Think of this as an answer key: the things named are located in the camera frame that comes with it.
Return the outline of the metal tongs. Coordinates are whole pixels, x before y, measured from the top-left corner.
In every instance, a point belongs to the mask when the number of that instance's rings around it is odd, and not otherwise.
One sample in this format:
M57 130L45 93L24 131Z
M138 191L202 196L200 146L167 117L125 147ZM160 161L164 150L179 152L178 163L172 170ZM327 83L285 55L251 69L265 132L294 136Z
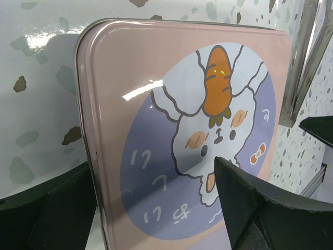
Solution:
M279 124L293 127L332 37L332 0L303 1Z

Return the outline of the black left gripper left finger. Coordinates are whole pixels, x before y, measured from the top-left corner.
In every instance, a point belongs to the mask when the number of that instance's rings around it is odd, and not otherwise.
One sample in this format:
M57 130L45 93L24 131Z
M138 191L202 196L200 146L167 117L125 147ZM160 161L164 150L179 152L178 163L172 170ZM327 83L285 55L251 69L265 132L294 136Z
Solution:
M1 249L85 249L97 202L83 163L1 199Z

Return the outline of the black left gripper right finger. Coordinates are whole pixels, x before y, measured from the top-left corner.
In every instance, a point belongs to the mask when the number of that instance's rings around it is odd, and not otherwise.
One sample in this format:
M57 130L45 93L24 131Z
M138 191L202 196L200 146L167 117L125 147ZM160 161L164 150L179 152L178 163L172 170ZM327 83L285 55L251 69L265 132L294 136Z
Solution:
M332 204L297 195L214 159L232 249L332 249Z

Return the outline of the silver tin lid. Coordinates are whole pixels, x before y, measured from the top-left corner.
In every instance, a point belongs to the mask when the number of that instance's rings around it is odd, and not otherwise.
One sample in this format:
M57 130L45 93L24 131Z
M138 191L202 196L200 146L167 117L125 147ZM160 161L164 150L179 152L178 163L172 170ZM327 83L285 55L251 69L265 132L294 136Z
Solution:
M290 52L286 32L235 24L82 32L76 89L106 249L230 249L214 159L267 179Z

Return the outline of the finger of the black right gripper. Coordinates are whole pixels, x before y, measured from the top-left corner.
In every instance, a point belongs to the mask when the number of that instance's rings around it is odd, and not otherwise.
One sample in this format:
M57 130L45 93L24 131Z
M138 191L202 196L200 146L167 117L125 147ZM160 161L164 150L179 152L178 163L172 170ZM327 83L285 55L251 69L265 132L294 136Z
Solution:
M325 145L333 147L333 116L308 117L300 122L299 127Z

